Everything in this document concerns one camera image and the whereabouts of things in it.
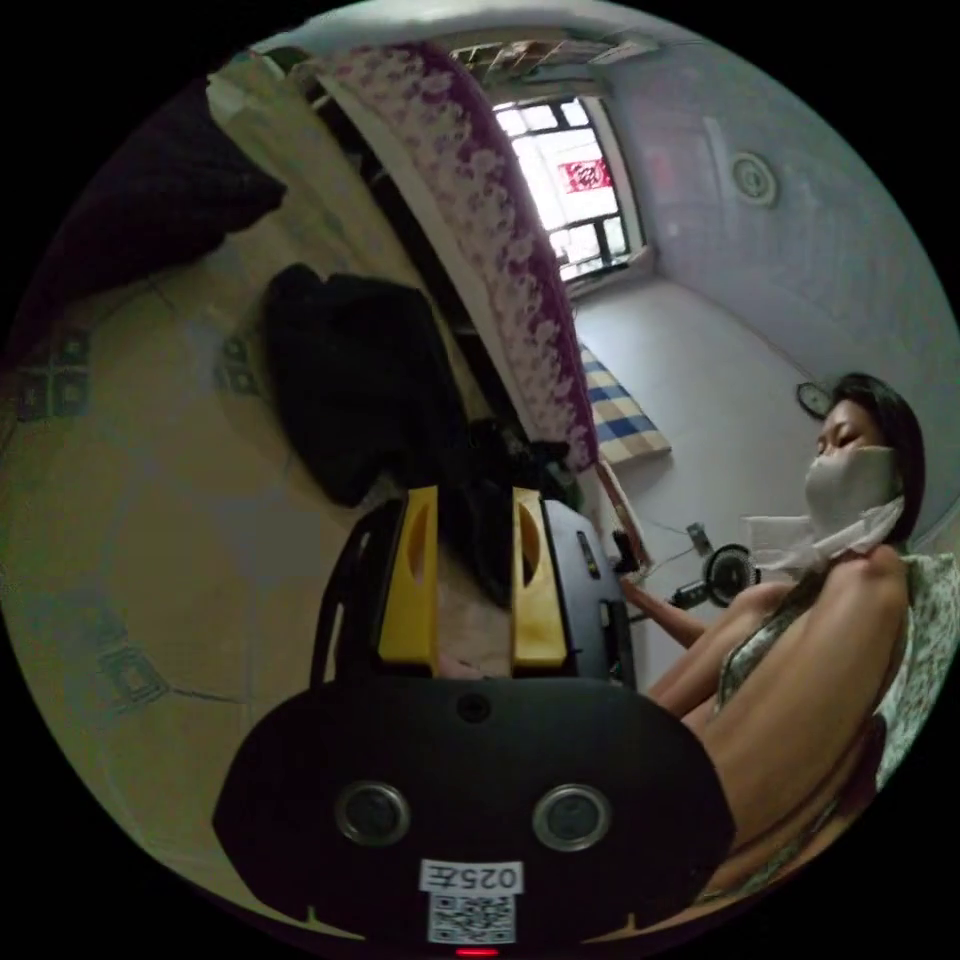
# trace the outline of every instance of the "red sign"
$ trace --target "red sign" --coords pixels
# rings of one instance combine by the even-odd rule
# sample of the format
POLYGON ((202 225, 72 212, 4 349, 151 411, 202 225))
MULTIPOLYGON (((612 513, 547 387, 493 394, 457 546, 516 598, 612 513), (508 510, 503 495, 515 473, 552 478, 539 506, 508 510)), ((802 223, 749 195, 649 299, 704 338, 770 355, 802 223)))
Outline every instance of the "red sign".
POLYGON ((603 160, 578 160, 575 163, 561 163, 560 173, 566 182, 567 193, 579 193, 581 190, 599 190, 612 187, 613 181, 603 160))

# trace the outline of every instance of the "woman's arm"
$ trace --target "woman's arm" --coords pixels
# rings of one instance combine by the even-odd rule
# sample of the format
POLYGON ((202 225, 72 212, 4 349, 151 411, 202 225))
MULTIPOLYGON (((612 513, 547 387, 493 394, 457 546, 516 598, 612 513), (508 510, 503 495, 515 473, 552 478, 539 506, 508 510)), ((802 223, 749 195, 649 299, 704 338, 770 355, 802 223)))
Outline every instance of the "woman's arm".
POLYGON ((684 649, 689 650, 700 639, 707 625, 691 617, 678 607, 647 593, 631 583, 626 577, 620 581, 627 603, 642 610, 655 624, 663 629, 684 649))
POLYGON ((757 630, 790 590, 758 584, 738 594, 693 646, 647 691, 665 710, 684 717, 717 692, 727 654, 757 630))
POLYGON ((863 729, 907 608, 896 554, 836 566, 802 629, 777 643, 700 734, 744 847, 799 807, 863 729))

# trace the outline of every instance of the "black hair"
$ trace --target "black hair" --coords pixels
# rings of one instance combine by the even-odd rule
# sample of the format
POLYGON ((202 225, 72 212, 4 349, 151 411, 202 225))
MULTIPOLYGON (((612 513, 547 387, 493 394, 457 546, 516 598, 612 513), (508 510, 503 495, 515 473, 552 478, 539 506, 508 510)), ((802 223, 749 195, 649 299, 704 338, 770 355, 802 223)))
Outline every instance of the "black hair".
POLYGON ((832 406, 844 400, 855 403, 870 414, 886 445, 894 451, 903 483, 904 508, 886 542, 905 544, 917 525, 927 482, 920 422, 896 390, 866 373, 848 373, 834 384, 832 406))

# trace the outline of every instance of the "blue checkered mattress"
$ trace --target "blue checkered mattress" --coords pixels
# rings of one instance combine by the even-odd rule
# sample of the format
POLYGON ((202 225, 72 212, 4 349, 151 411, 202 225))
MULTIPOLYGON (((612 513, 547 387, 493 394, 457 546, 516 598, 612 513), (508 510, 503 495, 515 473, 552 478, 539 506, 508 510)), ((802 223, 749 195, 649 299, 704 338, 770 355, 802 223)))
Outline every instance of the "blue checkered mattress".
POLYGON ((608 463, 666 453, 670 444, 620 381, 580 344, 600 453, 608 463))

